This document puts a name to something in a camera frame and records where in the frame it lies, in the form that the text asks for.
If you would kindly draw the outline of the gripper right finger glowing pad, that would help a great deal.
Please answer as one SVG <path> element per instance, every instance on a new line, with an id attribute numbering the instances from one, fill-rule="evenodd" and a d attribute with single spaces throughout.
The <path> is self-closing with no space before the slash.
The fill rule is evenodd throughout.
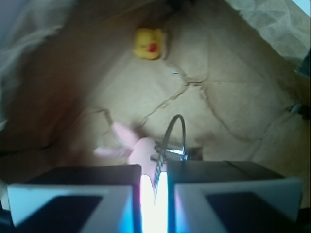
<path id="1" fill-rule="evenodd" d="M 168 232 L 301 233 L 302 180 L 254 162 L 169 161 Z"/>

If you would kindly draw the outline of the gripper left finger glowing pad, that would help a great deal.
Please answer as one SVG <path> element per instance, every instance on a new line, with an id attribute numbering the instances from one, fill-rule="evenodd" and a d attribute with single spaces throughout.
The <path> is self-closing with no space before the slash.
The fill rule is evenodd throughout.
<path id="1" fill-rule="evenodd" d="M 150 233 L 140 165 L 56 168 L 8 187 L 14 233 Z"/>

